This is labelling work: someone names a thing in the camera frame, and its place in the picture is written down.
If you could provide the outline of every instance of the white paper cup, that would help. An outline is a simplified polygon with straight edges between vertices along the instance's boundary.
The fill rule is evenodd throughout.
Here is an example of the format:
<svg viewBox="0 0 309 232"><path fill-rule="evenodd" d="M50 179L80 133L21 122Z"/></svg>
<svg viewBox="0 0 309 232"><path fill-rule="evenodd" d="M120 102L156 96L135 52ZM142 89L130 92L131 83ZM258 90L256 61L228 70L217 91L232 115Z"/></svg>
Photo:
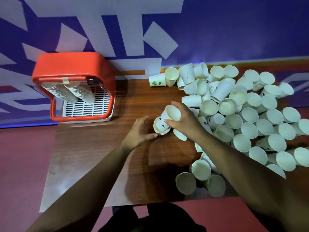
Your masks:
<svg viewBox="0 0 309 232"><path fill-rule="evenodd" d="M157 128L160 131L165 131L167 129L169 129L170 127L168 126L167 123L164 122L164 119L170 119L170 120L174 120L174 121L179 121L180 120L180 110L173 106L173 105L167 105L164 109L164 111L162 112L162 114L159 116L159 119L157 121Z"/></svg>
<svg viewBox="0 0 309 232"><path fill-rule="evenodd" d="M256 110L250 107L244 108L240 113L239 116L243 119L244 122L255 123L259 119L259 114Z"/></svg>
<svg viewBox="0 0 309 232"><path fill-rule="evenodd" d="M195 79L205 78L208 76L208 68L206 63L201 62L193 68Z"/></svg>
<svg viewBox="0 0 309 232"><path fill-rule="evenodd" d="M288 83L281 82L278 87L281 89L281 93L279 94L279 96L277 96L277 99L294 94L293 87L291 85L289 85Z"/></svg>
<svg viewBox="0 0 309 232"><path fill-rule="evenodd" d="M268 160L266 152L260 147L251 147L248 156L262 165L265 165Z"/></svg>
<svg viewBox="0 0 309 232"><path fill-rule="evenodd" d="M212 131L214 131L219 125L224 124L224 122L225 117L220 113L214 114L213 116L209 117L208 120L209 127Z"/></svg>
<svg viewBox="0 0 309 232"><path fill-rule="evenodd" d="M176 187L181 194L191 195L196 189L196 180L191 173L180 173L175 178Z"/></svg>
<svg viewBox="0 0 309 232"><path fill-rule="evenodd" d="M309 167L309 150L307 148L298 147L296 149L287 150L296 160L296 164Z"/></svg>
<svg viewBox="0 0 309 232"><path fill-rule="evenodd" d="M294 128L288 123L282 123L273 127L273 133L279 134L285 140L293 140L296 137Z"/></svg>
<svg viewBox="0 0 309 232"><path fill-rule="evenodd" d="M265 85L271 85L275 82L275 77L269 72L262 72L260 79L253 83L253 91L258 91L264 88Z"/></svg>
<svg viewBox="0 0 309 232"><path fill-rule="evenodd" d="M276 109L277 105L278 103L274 97L265 95L261 97L261 105L254 109L257 111L257 113L262 113L270 109Z"/></svg>
<svg viewBox="0 0 309 232"><path fill-rule="evenodd" d="M257 141L257 146L261 147L264 151L285 151L286 141L278 134L270 134Z"/></svg>
<svg viewBox="0 0 309 232"><path fill-rule="evenodd" d="M223 142L230 142L234 138L233 130L227 125L219 125L213 135Z"/></svg>
<svg viewBox="0 0 309 232"><path fill-rule="evenodd" d="M224 124L229 126L231 129L240 129L243 124L243 120L239 115L234 113L225 117Z"/></svg>
<svg viewBox="0 0 309 232"><path fill-rule="evenodd" d="M240 129L235 130L236 134L243 134L245 137L249 139L254 139L258 136L259 131L257 127L250 123L250 122L244 122Z"/></svg>
<svg viewBox="0 0 309 232"><path fill-rule="evenodd" d="M282 124L284 117L282 113L276 109L268 110L267 112L260 115L260 119L268 120L273 125Z"/></svg>
<svg viewBox="0 0 309 232"><path fill-rule="evenodd" d="M203 101L200 113L205 116L212 116L218 112L218 104L212 100Z"/></svg>
<svg viewBox="0 0 309 232"><path fill-rule="evenodd" d="M273 125L268 120L259 119L254 123L259 131L259 136L268 136L273 134Z"/></svg>
<svg viewBox="0 0 309 232"><path fill-rule="evenodd" d="M177 87L178 87L179 90L184 90L185 84L184 84L181 76L178 77L178 79L176 80L176 83L177 83Z"/></svg>
<svg viewBox="0 0 309 232"><path fill-rule="evenodd" d="M284 116L284 122L286 123L295 123L300 121L300 113L293 107L286 107L282 111Z"/></svg>
<svg viewBox="0 0 309 232"><path fill-rule="evenodd" d="M243 134L236 134L232 140L232 147L240 152L248 152L251 148L251 141Z"/></svg>
<svg viewBox="0 0 309 232"><path fill-rule="evenodd" d="M161 73L161 74L158 74L158 75L150 76L149 77L149 84L150 84L151 87L166 86L165 74Z"/></svg>
<svg viewBox="0 0 309 232"><path fill-rule="evenodd" d="M193 174L196 179L205 181L211 175L211 167L204 160L196 160L190 165L189 172Z"/></svg>
<svg viewBox="0 0 309 232"><path fill-rule="evenodd" d="M203 95L206 93L207 84L203 79L198 79L184 86L184 92L192 95Z"/></svg>
<svg viewBox="0 0 309 232"><path fill-rule="evenodd" d="M185 85L195 81L194 70L192 63L186 64L178 69L180 76Z"/></svg>
<svg viewBox="0 0 309 232"><path fill-rule="evenodd" d="M281 167L279 167L278 165L269 164L269 165L266 165L266 167L269 168L270 170L272 170L273 172L275 172L276 174L280 175L284 179L286 179L286 174L284 173L283 169Z"/></svg>
<svg viewBox="0 0 309 232"><path fill-rule="evenodd" d="M296 168L296 161L294 157L285 151L268 154L268 162L276 164L284 171L293 171Z"/></svg>
<svg viewBox="0 0 309 232"><path fill-rule="evenodd" d="M202 153L200 159L206 161L211 167L212 171L221 174L221 172L217 169L217 167L214 165L214 163L211 161L211 159L207 156L205 152Z"/></svg>
<svg viewBox="0 0 309 232"><path fill-rule="evenodd" d="M224 68L220 66L213 66L211 68L210 75L213 81L219 81L225 75Z"/></svg>
<svg viewBox="0 0 309 232"><path fill-rule="evenodd" d="M211 99L220 102L226 98L234 89L235 80L232 78L223 79L219 82L218 87L211 94Z"/></svg>
<svg viewBox="0 0 309 232"><path fill-rule="evenodd" d="M256 82L260 79L260 75L258 74L257 71L249 69L245 71L242 78L247 78L248 80L252 82Z"/></svg>
<svg viewBox="0 0 309 232"><path fill-rule="evenodd" d="M309 120L300 119L300 121L291 124L298 135L309 135Z"/></svg>
<svg viewBox="0 0 309 232"><path fill-rule="evenodd" d="M219 103L218 110L222 115L229 116L236 112L237 104L234 100L225 98Z"/></svg>
<svg viewBox="0 0 309 232"><path fill-rule="evenodd" d="M176 137L178 137L180 140L182 141L186 141L187 137L185 135L183 135L181 132L179 132L176 129L173 129L173 133L175 134Z"/></svg>
<svg viewBox="0 0 309 232"><path fill-rule="evenodd" d="M253 88L253 82L245 77L239 78L239 80L235 84L235 88L240 85L245 86L247 90L250 90Z"/></svg>
<svg viewBox="0 0 309 232"><path fill-rule="evenodd" d="M179 71L175 67L167 68L164 74L165 74L165 82L168 87L173 86L179 77Z"/></svg>
<svg viewBox="0 0 309 232"><path fill-rule="evenodd" d="M238 69L237 67L233 66L233 65L227 65L224 67L224 79L225 78L234 78L236 76L238 76Z"/></svg>
<svg viewBox="0 0 309 232"><path fill-rule="evenodd" d="M225 193L225 181L219 175L212 174L208 180L202 181L201 183L213 197L222 197Z"/></svg>
<svg viewBox="0 0 309 232"><path fill-rule="evenodd" d="M200 95L189 95L181 98L181 102L187 107L201 107L202 98Z"/></svg>

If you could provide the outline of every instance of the right hand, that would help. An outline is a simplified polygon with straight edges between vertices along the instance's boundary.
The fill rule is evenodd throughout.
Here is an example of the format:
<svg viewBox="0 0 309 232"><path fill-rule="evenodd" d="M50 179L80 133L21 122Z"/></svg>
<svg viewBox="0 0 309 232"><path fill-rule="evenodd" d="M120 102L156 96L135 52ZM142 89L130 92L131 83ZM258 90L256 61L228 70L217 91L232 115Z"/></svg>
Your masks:
<svg viewBox="0 0 309 232"><path fill-rule="evenodd" d="M205 133L205 129L195 117L194 113L185 104L180 102L171 102L171 104L180 110L180 120L173 121L165 119L164 122L196 142L196 139Z"/></svg>

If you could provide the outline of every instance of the wooden table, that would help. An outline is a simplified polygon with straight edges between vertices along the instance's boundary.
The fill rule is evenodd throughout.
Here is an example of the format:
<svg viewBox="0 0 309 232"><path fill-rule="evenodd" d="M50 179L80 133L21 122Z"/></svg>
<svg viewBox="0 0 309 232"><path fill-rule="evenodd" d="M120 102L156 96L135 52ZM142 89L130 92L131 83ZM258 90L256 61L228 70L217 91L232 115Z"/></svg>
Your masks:
<svg viewBox="0 0 309 232"><path fill-rule="evenodd" d="M117 146L135 119L149 115L145 132L153 132L154 119L170 101L181 101L183 96L184 92L176 86L149 87L147 79L117 81L112 121L59 124L40 211L45 211ZM181 141L172 132L143 144L129 155L106 206L210 197L205 189L197 188L194 194L185 198L175 185L175 176L188 171L189 165L200 155L192 141ZM302 168L301 171L303 177L309 176L308 171ZM296 170L292 179L297 179L297 176ZM236 192L227 184L226 196L230 195L236 195Z"/></svg>

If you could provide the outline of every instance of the hand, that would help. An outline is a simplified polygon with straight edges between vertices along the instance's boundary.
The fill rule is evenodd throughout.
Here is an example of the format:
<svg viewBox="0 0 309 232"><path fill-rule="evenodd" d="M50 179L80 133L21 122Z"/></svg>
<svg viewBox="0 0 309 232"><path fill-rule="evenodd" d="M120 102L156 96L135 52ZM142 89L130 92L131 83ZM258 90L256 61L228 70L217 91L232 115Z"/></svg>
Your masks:
<svg viewBox="0 0 309 232"><path fill-rule="evenodd" d="M196 139L205 133L205 129L195 117L194 113L185 104L179 102L171 102L171 104L180 110L180 120L173 121L165 119L164 122L196 142Z"/></svg>
<svg viewBox="0 0 309 232"><path fill-rule="evenodd" d="M142 134L141 130L145 121L147 121L149 116L145 116L143 118L138 118L125 139L122 141L122 146L124 148L129 149L129 151L133 151L135 148L139 147L144 141L151 140L156 138L157 134Z"/></svg>

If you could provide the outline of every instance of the floor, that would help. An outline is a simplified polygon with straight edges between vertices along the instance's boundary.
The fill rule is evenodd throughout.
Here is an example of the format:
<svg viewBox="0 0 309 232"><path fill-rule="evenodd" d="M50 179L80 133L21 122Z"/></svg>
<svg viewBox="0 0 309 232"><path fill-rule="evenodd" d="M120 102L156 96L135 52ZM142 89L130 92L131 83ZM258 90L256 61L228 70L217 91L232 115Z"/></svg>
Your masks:
<svg viewBox="0 0 309 232"><path fill-rule="evenodd" d="M0 130L0 227L2 232L25 231L40 215L39 208L56 126ZM240 197L177 202L196 223L208 232L267 231ZM147 215L146 206L135 207L137 215ZM111 217L103 209L93 231Z"/></svg>

